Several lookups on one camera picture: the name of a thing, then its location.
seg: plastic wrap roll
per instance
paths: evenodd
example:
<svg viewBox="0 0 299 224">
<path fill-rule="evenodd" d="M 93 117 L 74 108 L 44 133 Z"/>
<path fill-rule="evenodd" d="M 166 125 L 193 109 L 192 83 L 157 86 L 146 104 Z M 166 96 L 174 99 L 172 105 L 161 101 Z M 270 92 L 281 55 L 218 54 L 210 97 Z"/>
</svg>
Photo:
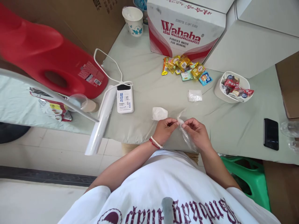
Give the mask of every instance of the plastic wrap roll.
<svg viewBox="0 0 299 224">
<path fill-rule="evenodd" d="M 112 106 L 114 103 L 114 100 L 116 98 L 116 87 L 110 85 L 108 86 L 108 89 L 112 88 L 109 90 L 105 96 L 104 101 L 102 102 L 102 109 L 100 111 L 100 116 L 99 116 L 99 122 L 96 122 L 93 131 L 91 133 L 85 155 L 91 156 L 97 154 L 105 129 L 106 125 L 112 110 Z"/>
</svg>

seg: gray sheet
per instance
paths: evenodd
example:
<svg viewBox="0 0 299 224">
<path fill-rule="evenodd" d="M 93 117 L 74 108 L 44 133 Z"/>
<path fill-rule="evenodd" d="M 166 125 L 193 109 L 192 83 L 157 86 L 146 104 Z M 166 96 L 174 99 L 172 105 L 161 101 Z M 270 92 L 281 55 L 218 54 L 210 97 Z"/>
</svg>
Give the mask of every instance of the gray sheet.
<svg viewBox="0 0 299 224">
<path fill-rule="evenodd" d="M 278 123 L 287 120 L 274 66 L 249 79 L 251 88 L 255 90 L 252 99 L 246 103 L 229 104 L 214 94 L 214 86 L 222 75 L 220 72 L 208 70 L 213 82 L 206 86 L 192 80 L 183 82 L 180 76 L 171 73 L 161 76 L 164 56 L 150 51 L 146 26 L 140 38 L 131 36 L 124 27 L 109 55 L 118 62 L 124 81 L 134 83 L 135 111 L 119 114 L 114 103 L 105 138 L 140 144 L 154 133 L 156 122 L 151 120 L 153 107 L 165 108 L 174 118 L 186 109 L 181 118 L 195 117 L 204 123 L 218 153 L 299 165 L 299 155 L 288 148 L 289 138 L 281 133 L 279 151 L 263 146 L 263 119 L 273 119 Z M 106 59 L 103 66 L 112 78 L 120 79 L 112 60 Z M 37 98 L 30 96 L 27 88 L 27 84 L 0 77 L 1 122 L 91 133 L 93 122 L 78 113 L 72 114 L 74 120 L 70 123 L 58 123 L 41 113 Z M 200 89 L 203 101 L 188 102 L 189 89 Z M 96 101 L 100 103 L 101 98 L 99 96 Z M 190 152 L 179 130 L 173 133 L 165 147 Z"/>
</svg>

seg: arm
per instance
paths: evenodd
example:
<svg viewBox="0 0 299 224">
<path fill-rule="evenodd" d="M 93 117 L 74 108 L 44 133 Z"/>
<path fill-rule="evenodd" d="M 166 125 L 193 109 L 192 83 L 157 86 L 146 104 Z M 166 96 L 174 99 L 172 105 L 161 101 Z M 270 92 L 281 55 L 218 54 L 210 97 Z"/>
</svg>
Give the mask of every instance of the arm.
<svg viewBox="0 0 299 224">
<path fill-rule="evenodd" d="M 153 138 L 164 145 L 172 132 L 178 127 L 178 121 L 172 118 L 160 120 L 157 124 Z M 124 180 L 141 168 L 143 164 L 158 150 L 150 141 L 147 141 L 119 160 L 107 167 L 89 186 L 88 192 L 97 186 L 107 186 L 111 192 L 117 189 Z"/>
<path fill-rule="evenodd" d="M 235 187 L 241 190 L 235 179 L 230 175 L 220 156 L 213 149 L 204 124 L 190 118 L 182 125 L 199 148 L 206 174 L 224 189 Z"/>
</svg>

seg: green plastic stool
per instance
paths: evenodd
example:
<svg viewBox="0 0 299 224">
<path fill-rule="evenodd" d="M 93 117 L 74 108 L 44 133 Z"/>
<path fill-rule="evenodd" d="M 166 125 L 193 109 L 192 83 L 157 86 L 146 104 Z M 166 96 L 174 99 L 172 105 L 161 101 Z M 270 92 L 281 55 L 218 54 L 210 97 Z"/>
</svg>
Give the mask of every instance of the green plastic stool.
<svg viewBox="0 0 299 224">
<path fill-rule="evenodd" d="M 221 159 L 230 173 L 236 175 L 248 184 L 251 195 L 244 193 L 258 205 L 271 211 L 263 165 L 249 158 L 240 156 L 231 158 L 222 156 Z"/>
</svg>

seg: wahaha box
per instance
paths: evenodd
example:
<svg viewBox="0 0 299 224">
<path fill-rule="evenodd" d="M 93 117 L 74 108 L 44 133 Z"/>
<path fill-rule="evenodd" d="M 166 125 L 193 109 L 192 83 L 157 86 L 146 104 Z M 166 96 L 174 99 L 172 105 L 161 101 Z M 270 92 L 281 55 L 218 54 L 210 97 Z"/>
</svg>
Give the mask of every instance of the wahaha box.
<svg viewBox="0 0 299 224">
<path fill-rule="evenodd" d="M 225 29 L 225 14 L 184 1 L 148 0 L 147 10 L 150 49 L 165 56 L 202 63 Z"/>
</svg>

